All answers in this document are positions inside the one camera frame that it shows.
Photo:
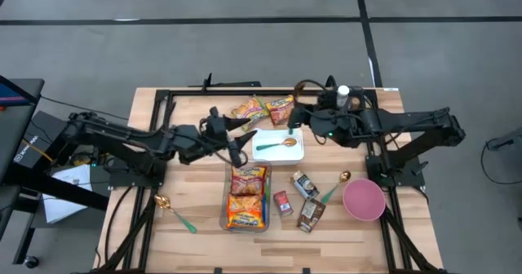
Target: spoon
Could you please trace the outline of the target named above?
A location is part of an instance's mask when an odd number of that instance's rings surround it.
[[[330,190],[328,193],[326,193],[322,198],[321,198],[321,203],[325,204],[327,203],[329,200],[330,200],[330,197],[332,197],[332,195],[334,194],[334,191],[335,189],[341,184],[341,183],[344,183],[344,182],[347,182],[350,177],[352,177],[352,173],[350,173],[350,171],[343,171],[341,173],[341,175],[339,176],[339,182],[337,184],[335,184],[334,188],[332,188],[332,190]]]
[[[187,221],[187,220],[185,220],[185,218],[181,217],[178,214],[178,212],[174,211],[174,209],[172,209],[170,207],[170,200],[168,197],[165,197],[162,195],[156,195],[156,196],[154,196],[154,201],[160,208],[170,210],[170,212],[174,213],[176,215],[176,217],[178,217],[179,221],[181,221],[188,228],[188,230],[191,233],[196,233],[197,229],[192,224],[190,224],[189,221]]]
[[[264,150],[265,148],[271,148],[271,147],[275,147],[278,145],[285,145],[287,147],[293,147],[296,145],[296,143],[297,143],[296,139],[288,138],[288,139],[285,139],[285,141],[283,141],[280,144],[264,144],[264,145],[257,146],[257,147],[255,147],[255,150],[261,151],[261,150]]]

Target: wooden table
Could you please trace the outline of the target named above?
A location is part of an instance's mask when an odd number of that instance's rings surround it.
[[[156,90],[137,89],[130,126],[148,129]],[[404,112],[399,91],[376,91],[380,108],[394,113]],[[220,113],[228,115],[247,99],[245,96],[179,96],[175,98],[177,105],[170,123],[197,125],[201,118],[208,116],[211,107],[217,106]],[[273,97],[260,99],[268,101]],[[315,98],[301,99],[305,100],[313,102]],[[273,128],[268,118],[256,127]],[[306,126],[303,133],[304,159],[297,166],[274,166],[272,172],[272,192],[286,190],[294,213],[281,219],[272,205],[270,228],[264,233],[234,234],[219,226],[224,163],[216,156],[195,161],[190,166],[179,164],[177,158],[170,161],[160,193],[172,200],[173,207],[197,227],[198,233],[189,233],[172,213],[157,210],[147,272],[213,272],[215,267],[221,267],[223,272],[302,272],[304,267],[315,273],[387,272],[379,222],[361,222],[348,215],[341,200],[342,189],[332,196],[312,233],[302,232],[296,227],[303,205],[303,198],[289,182],[296,170],[305,172],[317,185],[321,192],[319,198],[337,183],[343,170],[350,170],[352,179],[367,177],[364,144],[359,148],[341,148],[329,141],[320,146]],[[232,134],[240,135],[242,130],[235,130]],[[402,145],[409,140],[409,135],[403,134],[397,141]],[[251,154],[250,143],[244,149]],[[111,193],[98,246],[102,257],[108,217],[123,191],[124,188],[119,188]],[[135,193],[133,188],[116,214],[109,241],[110,254],[129,231]],[[442,267],[426,200],[410,188],[399,188],[398,193],[407,233],[428,261]],[[392,236],[397,267],[402,267],[395,234]],[[138,264],[141,240],[141,236],[136,239],[133,267]]]

